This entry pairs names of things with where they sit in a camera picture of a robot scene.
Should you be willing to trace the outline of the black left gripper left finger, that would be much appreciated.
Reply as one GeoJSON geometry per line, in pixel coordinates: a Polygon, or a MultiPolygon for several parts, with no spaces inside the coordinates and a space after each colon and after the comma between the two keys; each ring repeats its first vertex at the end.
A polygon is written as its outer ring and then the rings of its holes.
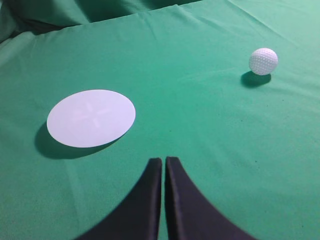
{"type": "Polygon", "coordinates": [[[162,199],[162,160],[151,158],[122,202],[78,240],[156,240],[162,199]]]}

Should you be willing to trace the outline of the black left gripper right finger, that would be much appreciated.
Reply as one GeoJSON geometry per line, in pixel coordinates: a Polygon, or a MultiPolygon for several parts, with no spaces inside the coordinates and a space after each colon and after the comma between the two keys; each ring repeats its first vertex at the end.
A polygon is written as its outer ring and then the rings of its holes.
{"type": "Polygon", "coordinates": [[[199,191],[178,157],[165,159],[165,217],[170,240],[254,240],[199,191]]]}

